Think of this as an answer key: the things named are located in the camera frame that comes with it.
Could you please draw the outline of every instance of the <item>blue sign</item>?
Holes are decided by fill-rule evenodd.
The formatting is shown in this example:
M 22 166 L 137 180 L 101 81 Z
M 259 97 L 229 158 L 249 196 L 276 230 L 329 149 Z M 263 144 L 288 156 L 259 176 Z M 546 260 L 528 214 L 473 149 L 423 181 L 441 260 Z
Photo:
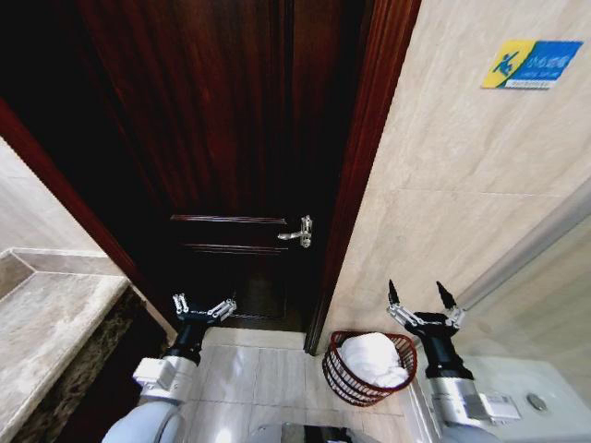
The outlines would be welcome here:
M 506 42 L 482 86 L 551 88 L 582 44 L 583 42 Z

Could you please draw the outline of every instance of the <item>red basket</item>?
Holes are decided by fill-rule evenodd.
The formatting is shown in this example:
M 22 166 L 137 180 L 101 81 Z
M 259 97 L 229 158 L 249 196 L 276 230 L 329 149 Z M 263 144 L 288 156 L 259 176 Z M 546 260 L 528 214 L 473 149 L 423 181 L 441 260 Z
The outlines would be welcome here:
M 322 359 L 322 372 L 324 372 L 326 381 L 328 381 L 331 389 L 347 403 L 361 407 L 376 404 L 393 392 L 406 388 L 413 381 L 416 374 L 416 349 L 413 341 L 405 335 L 384 334 L 396 346 L 396 351 L 400 355 L 401 365 L 408 371 L 408 379 L 392 388 L 380 388 L 356 377 L 344 363 L 337 347 L 343 344 L 343 341 L 349 337 L 367 333 L 352 330 L 337 330 L 333 332 L 331 335 L 331 346 Z

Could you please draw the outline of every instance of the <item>towel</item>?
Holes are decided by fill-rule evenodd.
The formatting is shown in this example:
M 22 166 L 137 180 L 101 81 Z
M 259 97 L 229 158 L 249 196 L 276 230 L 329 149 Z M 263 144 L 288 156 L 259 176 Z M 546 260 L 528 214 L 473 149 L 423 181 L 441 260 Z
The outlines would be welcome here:
M 344 341 L 340 354 L 346 366 L 370 385 L 394 388 L 408 379 L 394 343 L 384 334 L 351 337 Z

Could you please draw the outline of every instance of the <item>dark wood trim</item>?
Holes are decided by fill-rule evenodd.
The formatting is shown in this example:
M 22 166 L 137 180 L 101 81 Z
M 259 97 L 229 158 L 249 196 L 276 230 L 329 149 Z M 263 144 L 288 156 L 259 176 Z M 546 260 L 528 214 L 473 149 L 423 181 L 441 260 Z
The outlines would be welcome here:
M 188 243 L 182 245 L 195 252 L 209 252 L 215 254 L 240 254 L 255 256 L 278 256 L 287 252 L 287 247 L 243 246 L 243 245 L 204 245 Z
M 308 353 L 317 351 L 419 7 L 420 0 L 374 2 L 324 255 L 320 300 L 306 336 L 305 349 Z
M 2 98 L 0 98 L 0 134 L 128 278 L 146 297 L 150 300 L 155 299 L 152 297 L 155 293 L 154 288 L 139 270 L 135 261 L 119 245 Z
M 211 215 L 183 215 L 174 214 L 171 222 L 230 222 L 230 223 L 268 223 L 286 225 L 285 219 L 256 218 L 256 217 L 216 217 Z

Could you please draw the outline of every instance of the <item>door handle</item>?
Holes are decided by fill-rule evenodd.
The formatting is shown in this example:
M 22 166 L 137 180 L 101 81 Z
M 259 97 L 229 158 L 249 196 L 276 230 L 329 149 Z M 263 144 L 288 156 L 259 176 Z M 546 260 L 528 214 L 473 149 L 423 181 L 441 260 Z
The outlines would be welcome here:
M 302 217 L 302 229 L 297 233 L 279 233 L 277 238 L 280 240 L 293 240 L 299 238 L 299 244 L 302 247 L 309 247 L 312 244 L 312 219 L 307 215 Z

